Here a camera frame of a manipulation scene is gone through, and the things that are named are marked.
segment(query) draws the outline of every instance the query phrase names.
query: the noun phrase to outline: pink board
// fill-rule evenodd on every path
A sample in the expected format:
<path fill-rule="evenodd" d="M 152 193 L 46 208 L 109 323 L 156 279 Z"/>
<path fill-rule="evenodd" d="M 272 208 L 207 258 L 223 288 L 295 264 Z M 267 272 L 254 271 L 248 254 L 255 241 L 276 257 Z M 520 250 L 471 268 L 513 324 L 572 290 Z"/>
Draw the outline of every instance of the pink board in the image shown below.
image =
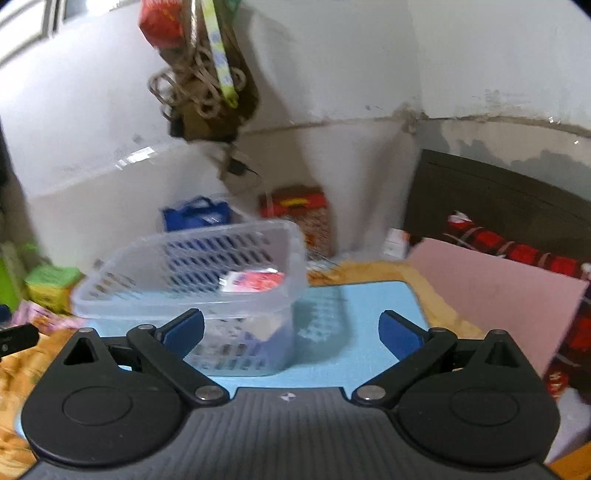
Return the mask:
<path fill-rule="evenodd" d="M 407 261 L 466 320 L 507 330 L 543 375 L 579 306 L 587 282 L 425 239 Z"/>

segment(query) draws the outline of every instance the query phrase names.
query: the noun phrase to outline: pink cloth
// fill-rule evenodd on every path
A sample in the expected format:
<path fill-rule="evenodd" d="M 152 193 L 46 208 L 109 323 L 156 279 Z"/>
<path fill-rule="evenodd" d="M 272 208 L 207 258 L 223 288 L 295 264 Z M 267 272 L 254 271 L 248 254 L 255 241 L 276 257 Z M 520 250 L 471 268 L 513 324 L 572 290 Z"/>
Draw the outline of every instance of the pink cloth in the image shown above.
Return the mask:
<path fill-rule="evenodd" d="M 57 315 L 33 301 L 23 300 L 18 306 L 18 310 L 12 315 L 10 327 L 26 323 L 34 323 L 41 333 L 49 335 L 55 330 L 78 329 L 84 324 L 84 319 Z"/>

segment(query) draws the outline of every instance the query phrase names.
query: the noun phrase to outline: white label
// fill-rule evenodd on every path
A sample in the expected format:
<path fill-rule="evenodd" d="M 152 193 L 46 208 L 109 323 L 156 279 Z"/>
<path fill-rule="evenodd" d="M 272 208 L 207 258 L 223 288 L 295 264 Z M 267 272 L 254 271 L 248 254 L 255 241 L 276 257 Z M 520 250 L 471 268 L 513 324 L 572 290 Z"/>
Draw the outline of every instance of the white label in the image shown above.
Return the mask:
<path fill-rule="evenodd" d="M 408 233 L 404 230 L 391 228 L 384 242 L 384 255 L 404 260 L 408 252 Z"/>

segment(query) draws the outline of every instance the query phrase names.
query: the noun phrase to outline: yellow box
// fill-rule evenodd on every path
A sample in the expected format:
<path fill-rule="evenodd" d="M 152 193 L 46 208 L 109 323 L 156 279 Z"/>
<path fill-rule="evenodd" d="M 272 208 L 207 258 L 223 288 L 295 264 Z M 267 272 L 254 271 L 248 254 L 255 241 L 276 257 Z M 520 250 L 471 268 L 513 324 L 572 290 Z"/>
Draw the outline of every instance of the yellow box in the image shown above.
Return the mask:
<path fill-rule="evenodd" d="M 25 279 L 29 299 L 54 313 L 70 314 L 70 293 L 81 278 L 77 268 L 40 265 Z"/>

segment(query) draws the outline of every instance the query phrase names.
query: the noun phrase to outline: blue gripper pad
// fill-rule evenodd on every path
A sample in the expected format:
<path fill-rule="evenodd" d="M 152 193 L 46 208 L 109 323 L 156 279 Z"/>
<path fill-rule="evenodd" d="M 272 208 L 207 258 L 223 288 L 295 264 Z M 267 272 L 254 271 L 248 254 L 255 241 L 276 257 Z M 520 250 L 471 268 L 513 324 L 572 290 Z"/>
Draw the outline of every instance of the blue gripper pad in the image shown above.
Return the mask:
<path fill-rule="evenodd" d="M 400 314 L 387 310 L 379 316 L 380 341 L 399 361 L 421 348 L 427 332 Z"/>
<path fill-rule="evenodd" d="M 185 358 L 203 338 L 205 321 L 199 309 L 187 310 L 156 330 L 154 337 L 179 358 Z"/>

